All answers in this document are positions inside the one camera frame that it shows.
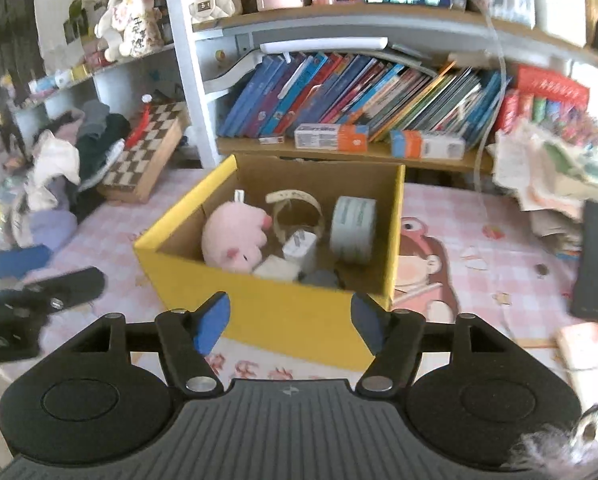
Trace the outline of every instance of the metal screw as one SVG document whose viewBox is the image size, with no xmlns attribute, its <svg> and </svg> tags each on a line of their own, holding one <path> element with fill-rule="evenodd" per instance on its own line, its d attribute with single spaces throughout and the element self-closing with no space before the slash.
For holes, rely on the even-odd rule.
<svg viewBox="0 0 598 480">
<path fill-rule="evenodd" d="M 26 308 L 15 308 L 12 313 L 17 317 L 30 317 L 30 311 Z"/>
<path fill-rule="evenodd" d="M 382 375 L 366 377 L 361 382 L 361 386 L 369 392 L 389 392 L 393 385 L 391 379 L 383 377 Z"/>
<path fill-rule="evenodd" d="M 199 394 L 211 392 L 217 386 L 217 381 L 211 377 L 193 377 L 186 383 L 186 388 Z"/>
</svg>

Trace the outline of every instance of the gray cloth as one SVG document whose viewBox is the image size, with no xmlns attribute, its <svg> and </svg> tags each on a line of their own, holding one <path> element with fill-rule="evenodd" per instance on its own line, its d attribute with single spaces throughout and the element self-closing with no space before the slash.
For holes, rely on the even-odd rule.
<svg viewBox="0 0 598 480">
<path fill-rule="evenodd" d="M 99 101 L 88 101 L 82 107 L 85 118 L 79 128 L 77 138 L 83 136 L 92 136 L 98 139 L 106 130 L 106 118 L 110 113 L 110 107 Z"/>
<path fill-rule="evenodd" d="M 46 210 L 29 213 L 32 241 L 53 253 L 67 244 L 77 231 L 77 217 L 69 211 Z"/>
<path fill-rule="evenodd" d="M 52 193 L 57 199 L 57 205 L 55 209 L 67 211 L 70 209 L 70 200 L 68 199 L 68 195 L 66 193 L 66 185 L 67 179 L 62 176 L 57 176 L 50 181 L 50 184 L 45 186 L 50 193 Z"/>
</svg>

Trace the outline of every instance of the roll of tape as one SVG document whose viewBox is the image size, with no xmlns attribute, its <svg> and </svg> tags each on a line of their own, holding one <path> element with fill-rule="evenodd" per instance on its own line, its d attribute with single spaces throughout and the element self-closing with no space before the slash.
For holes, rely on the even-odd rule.
<svg viewBox="0 0 598 480">
<path fill-rule="evenodd" d="M 330 230 L 330 250 L 338 260 L 368 264 L 376 224 L 376 200 L 342 196 L 336 201 Z"/>
</svg>

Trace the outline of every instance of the wooden shelf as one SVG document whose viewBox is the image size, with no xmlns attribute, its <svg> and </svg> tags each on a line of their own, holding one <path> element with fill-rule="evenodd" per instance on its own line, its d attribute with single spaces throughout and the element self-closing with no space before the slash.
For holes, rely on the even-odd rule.
<svg viewBox="0 0 598 480">
<path fill-rule="evenodd" d="M 476 150 L 466 153 L 463 160 L 444 158 L 396 158 L 390 154 L 390 145 L 384 142 L 372 142 L 367 153 L 330 152 L 328 150 L 298 150 L 294 142 L 286 140 L 283 144 L 260 144 L 256 139 L 217 139 L 217 147 L 222 155 L 247 153 L 249 155 L 286 156 L 288 158 L 316 158 L 320 160 L 368 160 L 405 164 L 409 168 L 467 173 L 473 171 L 477 158 Z M 492 172 L 492 158 L 484 153 L 481 161 L 481 173 Z"/>
<path fill-rule="evenodd" d="M 529 29 L 517 23 L 492 20 L 507 55 L 527 54 L 574 60 L 598 68 L 598 52 Z M 397 4 L 337 4 L 276 9 L 233 16 L 194 26 L 194 38 L 206 40 L 247 35 L 252 48 L 271 41 L 338 36 L 386 36 L 431 53 L 495 52 L 495 41 L 478 13 Z"/>
</svg>

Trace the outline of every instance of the orange and white box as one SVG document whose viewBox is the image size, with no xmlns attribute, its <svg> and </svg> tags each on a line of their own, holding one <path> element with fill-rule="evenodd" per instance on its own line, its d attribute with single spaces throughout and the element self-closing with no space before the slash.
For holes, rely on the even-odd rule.
<svg viewBox="0 0 598 480">
<path fill-rule="evenodd" d="M 357 124 L 300 124 L 294 131 L 298 150 L 365 153 L 368 127 Z"/>
<path fill-rule="evenodd" d="M 461 134 L 393 130 L 390 133 L 392 156 L 400 158 L 451 158 L 461 160 L 465 152 L 465 141 Z"/>
</svg>

